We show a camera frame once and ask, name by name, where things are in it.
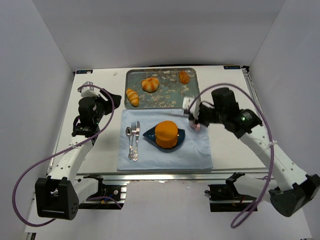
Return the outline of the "orange cylindrical cake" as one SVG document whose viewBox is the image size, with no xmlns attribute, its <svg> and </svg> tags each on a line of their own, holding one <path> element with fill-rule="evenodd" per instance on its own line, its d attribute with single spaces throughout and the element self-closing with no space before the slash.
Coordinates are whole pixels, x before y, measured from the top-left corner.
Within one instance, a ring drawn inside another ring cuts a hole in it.
<svg viewBox="0 0 320 240">
<path fill-rule="evenodd" d="M 178 142 L 178 127 L 170 120 L 162 121 L 155 127 L 155 142 L 163 149 L 172 149 Z"/>
</svg>

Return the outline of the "silver metal tongs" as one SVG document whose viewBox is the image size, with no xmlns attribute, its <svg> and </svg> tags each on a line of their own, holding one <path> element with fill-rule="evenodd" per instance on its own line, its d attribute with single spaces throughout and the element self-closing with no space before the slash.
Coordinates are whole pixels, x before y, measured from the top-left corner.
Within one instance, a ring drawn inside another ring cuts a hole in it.
<svg viewBox="0 0 320 240">
<path fill-rule="evenodd" d="M 185 118 L 185 114 L 183 112 L 166 112 L 164 113 L 166 116 L 172 116 L 172 117 L 180 117 L 180 118 Z"/>
</svg>

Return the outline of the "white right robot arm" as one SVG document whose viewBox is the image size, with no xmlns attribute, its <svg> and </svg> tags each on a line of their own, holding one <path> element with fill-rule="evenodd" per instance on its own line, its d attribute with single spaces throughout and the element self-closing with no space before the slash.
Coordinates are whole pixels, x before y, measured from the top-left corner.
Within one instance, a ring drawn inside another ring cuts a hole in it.
<svg viewBox="0 0 320 240">
<path fill-rule="evenodd" d="M 222 87 L 211 92 L 213 105 L 203 105 L 196 97 L 189 105 L 189 120 L 208 127 L 221 124 L 245 144 L 268 168 L 265 180 L 251 178 L 235 172 L 226 179 L 226 191 L 232 197 L 248 195 L 256 200 L 255 208 L 262 200 L 270 202 L 284 217 L 290 217 L 309 203 L 320 189 L 320 177 L 310 175 L 280 148 L 273 140 L 271 130 L 262 114 L 241 109 L 234 92 Z"/>
</svg>

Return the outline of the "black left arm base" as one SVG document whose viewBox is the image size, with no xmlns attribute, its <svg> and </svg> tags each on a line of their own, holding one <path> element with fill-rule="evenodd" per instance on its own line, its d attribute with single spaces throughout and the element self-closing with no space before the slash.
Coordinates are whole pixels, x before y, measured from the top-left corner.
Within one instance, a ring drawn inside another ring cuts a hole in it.
<svg viewBox="0 0 320 240">
<path fill-rule="evenodd" d="M 121 210 L 124 205 L 125 187 L 109 183 L 101 175 L 77 177 L 73 187 L 82 210 Z"/>
</svg>

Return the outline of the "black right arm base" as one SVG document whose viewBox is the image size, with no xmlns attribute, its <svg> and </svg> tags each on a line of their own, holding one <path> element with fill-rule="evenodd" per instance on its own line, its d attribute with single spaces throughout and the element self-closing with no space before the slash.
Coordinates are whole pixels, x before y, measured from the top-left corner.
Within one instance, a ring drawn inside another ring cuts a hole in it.
<svg viewBox="0 0 320 240">
<path fill-rule="evenodd" d="M 256 198 L 250 195 L 232 195 L 227 190 L 226 184 L 211 184 L 204 194 L 209 198 L 212 213 L 242 212 Z"/>
</svg>

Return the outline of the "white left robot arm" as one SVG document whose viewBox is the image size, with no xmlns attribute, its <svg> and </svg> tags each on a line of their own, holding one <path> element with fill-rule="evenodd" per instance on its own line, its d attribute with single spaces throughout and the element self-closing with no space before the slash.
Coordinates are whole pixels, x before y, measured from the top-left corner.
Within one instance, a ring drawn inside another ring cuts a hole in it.
<svg viewBox="0 0 320 240">
<path fill-rule="evenodd" d="M 35 183 L 37 214 L 42 218 L 73 220 L 81 203 L 105 193 L 101 176 L 76 176 L 98 138 L 101 119 L 120 106 L 122 97 L 105 89 L 96 93 L 90 86 L 82 88 L 80 93 L 78 116 L 73 121 L 69 144 L 71 149 L 62 155 L 47 177 Z"/>
</svg>

